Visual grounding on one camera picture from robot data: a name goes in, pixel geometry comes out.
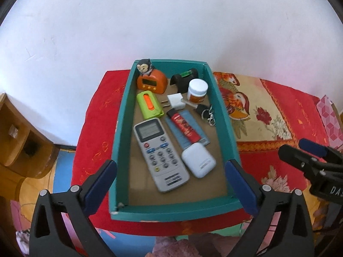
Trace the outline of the white earbuds case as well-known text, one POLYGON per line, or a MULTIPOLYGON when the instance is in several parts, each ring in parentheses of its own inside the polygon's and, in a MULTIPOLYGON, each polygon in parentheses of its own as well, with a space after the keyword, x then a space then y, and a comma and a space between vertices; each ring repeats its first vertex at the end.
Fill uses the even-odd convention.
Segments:
POLYGON ((199 179, 204 178, 216 166, 215 158, 199 142, 186 148, 181 154, 181 159, 193 175, 199 179))

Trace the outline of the bunch of keys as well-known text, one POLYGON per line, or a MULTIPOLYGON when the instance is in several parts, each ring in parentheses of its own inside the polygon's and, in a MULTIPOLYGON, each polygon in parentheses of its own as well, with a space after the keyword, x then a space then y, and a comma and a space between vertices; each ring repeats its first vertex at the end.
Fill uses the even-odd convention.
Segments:
POLYGON ((212 105, 207 106, 203 104, 195 104, 185 99, 181 99, 181 101, 186 105, 192 107, 194 111, 201 117, 201 119, 203 121, 206 121, 211 127, 214 127, 216 125, 212 105))

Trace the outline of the blue id card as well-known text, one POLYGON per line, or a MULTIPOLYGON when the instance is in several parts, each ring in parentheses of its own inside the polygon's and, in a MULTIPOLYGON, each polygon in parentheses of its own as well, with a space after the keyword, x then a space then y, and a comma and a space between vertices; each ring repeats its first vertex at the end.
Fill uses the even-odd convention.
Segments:
POLYGON ((209 138, 188 110, 170 109, 166 113, 165 121, 182 150, 196 142, 204 146, 210 143, 209 138))

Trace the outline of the white orange pill bottle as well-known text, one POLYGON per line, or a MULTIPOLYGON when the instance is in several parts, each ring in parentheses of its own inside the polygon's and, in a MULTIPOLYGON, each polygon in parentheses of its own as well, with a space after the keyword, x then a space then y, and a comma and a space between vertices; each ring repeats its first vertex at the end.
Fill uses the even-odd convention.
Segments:
POLYGON ((208 91, 208 84, 202 79, 192 79, 188 85, 187 100, 191 103, 201 104, 208 91))

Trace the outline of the white air conditioner remote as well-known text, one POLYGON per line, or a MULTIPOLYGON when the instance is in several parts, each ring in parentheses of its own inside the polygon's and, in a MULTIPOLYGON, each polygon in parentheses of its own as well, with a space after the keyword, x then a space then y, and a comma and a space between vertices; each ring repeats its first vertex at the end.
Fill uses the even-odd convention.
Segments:
POLYGON ((190 175, 159 118, 134 125, 133 132, 161 193, 174 190, 189 181, 190 175))

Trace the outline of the white usb wall charger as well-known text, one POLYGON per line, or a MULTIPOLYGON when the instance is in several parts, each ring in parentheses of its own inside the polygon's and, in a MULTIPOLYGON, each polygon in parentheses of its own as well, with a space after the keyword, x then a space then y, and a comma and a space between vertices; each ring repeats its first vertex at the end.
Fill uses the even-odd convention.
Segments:
POLYGON ((185 103, 183 102, 183 95, 181 93, 175 93, 167 95, 167 99, 161 102, 162 107, 171 107, 175 110, 185 109, 185 103))

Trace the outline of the black curved device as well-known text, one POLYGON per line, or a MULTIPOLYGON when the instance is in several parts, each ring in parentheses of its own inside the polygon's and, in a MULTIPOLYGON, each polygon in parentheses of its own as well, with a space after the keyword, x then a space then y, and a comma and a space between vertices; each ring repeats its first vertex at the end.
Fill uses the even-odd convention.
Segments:
POLYGON ((170 86, 175 85, 178 93, 187 93, 189 82, 199 78, 198 71, 192 68, 183 73, 175 74, 170 79, 170 86))

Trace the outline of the green orange utility cutter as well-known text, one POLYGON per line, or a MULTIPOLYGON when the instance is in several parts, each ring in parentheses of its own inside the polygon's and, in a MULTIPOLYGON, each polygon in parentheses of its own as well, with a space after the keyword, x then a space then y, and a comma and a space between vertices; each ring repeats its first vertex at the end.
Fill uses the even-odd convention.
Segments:
POLYGON ((145 120, 160 118, 164 115, 163 107, 160 105, 155 94, 151 91, 138 93, 136 99, 145 120))

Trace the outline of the orange digital timer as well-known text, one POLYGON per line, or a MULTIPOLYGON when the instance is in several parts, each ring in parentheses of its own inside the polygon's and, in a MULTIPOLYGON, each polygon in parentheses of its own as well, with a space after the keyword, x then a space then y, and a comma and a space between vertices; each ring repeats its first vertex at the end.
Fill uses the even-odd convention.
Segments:
POLYGON ((151 91, 161 95, 166 91, 167 85, 167 77, 157 69, 153 69, 150 75, 139 75, 137 78, 137 88, 142 91, 151 91))

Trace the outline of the monkey cartoon figurine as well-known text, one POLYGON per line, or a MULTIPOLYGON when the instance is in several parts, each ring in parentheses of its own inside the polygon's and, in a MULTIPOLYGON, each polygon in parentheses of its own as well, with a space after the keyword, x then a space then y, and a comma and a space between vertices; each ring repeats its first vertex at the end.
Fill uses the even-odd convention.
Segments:
POLYGON ((154 69, 154 66, 151 63, 150 59, 141 59, 137 63, 137 70, 139 71, 140 75, 150 76, 153 69, 154 69))

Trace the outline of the pink patterned gift bag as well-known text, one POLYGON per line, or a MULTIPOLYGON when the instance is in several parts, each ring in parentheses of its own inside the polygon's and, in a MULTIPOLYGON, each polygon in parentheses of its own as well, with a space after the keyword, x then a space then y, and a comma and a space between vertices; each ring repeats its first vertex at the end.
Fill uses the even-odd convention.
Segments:
POLYGON ((342 151, 342 121, 334 103, 324 95, 316 105, 326 130, 330 147, 342 151))

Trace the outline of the wooden bedside cabinet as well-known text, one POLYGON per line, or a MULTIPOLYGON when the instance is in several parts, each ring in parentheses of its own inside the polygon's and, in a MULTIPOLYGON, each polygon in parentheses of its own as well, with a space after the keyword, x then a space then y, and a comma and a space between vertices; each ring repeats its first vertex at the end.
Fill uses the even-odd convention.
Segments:
POLYGON ((52 168, 58 147, 31 125, 1 94, 1 197, 19 200, 26 178, 43 178, 52 168))

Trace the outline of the pink fluffy blanket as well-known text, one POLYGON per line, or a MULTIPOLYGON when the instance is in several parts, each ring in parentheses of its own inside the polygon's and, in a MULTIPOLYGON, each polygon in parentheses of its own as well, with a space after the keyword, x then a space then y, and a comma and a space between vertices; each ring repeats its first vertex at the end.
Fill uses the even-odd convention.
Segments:
POLYGON ((215 233, 194 234, 177 240, 176 237, 157 237, 152 252, 145 256, 227 256, 240 237, 215 233))

